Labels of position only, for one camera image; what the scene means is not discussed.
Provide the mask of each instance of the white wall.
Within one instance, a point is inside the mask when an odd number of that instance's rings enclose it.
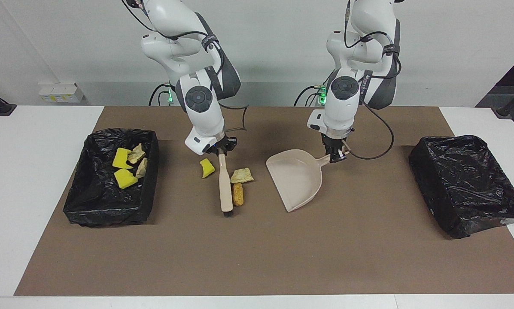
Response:
[[[90,104],[147,104],[163,69],[139,43],[147,31],[120,0],[0,0],[62,82]],[[333,67],[325,49],[343,27],[345,0],[186,0],[221,39],[245,84],[232,103],[292,104]],[[514,65],[514,0],[407,0],[397,105],[474,106]],[[0,19],[0,95],[40,104],[49,80]],[[265,84],[263,82],[286,84]]]

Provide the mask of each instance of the cable tie strap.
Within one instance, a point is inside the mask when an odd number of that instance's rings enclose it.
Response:
[[[367,94],[367,90],[369,89],[369,83],[371,82],[371,76],[373,76],[372,70],[365,70],[363,73],[362,86],[360,87],[360,100],[365,99],[365,95]]]
[[[201,45],[204,47],[204,49],[207,51],[207,48],[209,47],[209,45],[211,45],[212,43],[215,43],[215,42],[218,42],[219,40],[217,39],[217,36],[214,35],[214,34],[210,34],[208,35],[207,37],[205,37],[202,41],[201,41]]]
[[[388,53],[400,54],[400,45],[390,44],[383,49],[383,55]]]

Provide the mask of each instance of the white robotic arm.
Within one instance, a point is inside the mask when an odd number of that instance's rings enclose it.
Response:
[[[141,45],[147,57],[166,69],[169,81],[176,85],[178,101],[194,125],[186,146],[198,155],[233,150],[237,140],[226,136],[218,100],[234,96],[241,82],[204,18],[181,0],[128,0],[128,4],[143,10],[157,30],[157,35],[144,36]],[[180,57],[202,48],[213,65],[191,70]]]
[[[357,0],[352,5],[349,1],[345,26],[351,23],[358,33],[335,31],[328,38],[335,70],[327,81],[325,109],[314,111],[307,125],[322,134],[331,163],[346,159],[343,146],[353,131],[359,104],[381,109],[394,99],[400,23],[392,5],[392,0]],[[377,63],[381,63],[379,72],[361,69]]]

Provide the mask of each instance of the brown surface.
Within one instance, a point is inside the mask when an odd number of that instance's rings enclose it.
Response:
[[[514,293],[514,239],[505,227],[449,240],[437,227],[408,166],[427,135],[452,135],[437,108],[381,111],[396,147],[373,162],[349,158],[323,169],[316,198],[286,213],[265,160],[286,149],[323,155],[306,129],[310,109],[253,108],[249,132],[228,156],[250,167],[245,205],[225,219],[218,174],[201,179],[184,145],[190,123],[176,108],[106,107],[96,129],[157,131],[162,164],[147,225],[89,229],[68,224],[60,200],[16,295],[293,295]],[[241,112],[225,111],[235,127]],[[388,133],[360,111],[351,147],[372,155]],[[217,158],[209,156],[217,166]]]

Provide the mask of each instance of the yellow sponge piece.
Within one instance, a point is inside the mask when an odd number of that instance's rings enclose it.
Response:
[[[133,168],[129,164],[127,164],[127,156],[129,156],[131,150],[125,148],[118,148],[116,151],[116,157],[114,157],[114,162],[112,163],[113,167],[117,168]]]
[[[130,171],[125,170],[125,168],[115,172],[114,176],[116,177],[119,188],[128,188],[139,181],[139,179],[133,176]]]
[[[200,162],[202,168],[204,168],[204,176],[203,178],[207,178],[210,174],[213,174],[215,172],[215,167],[213,164],[211,164],[211,161],[209,159],[202,160]]]

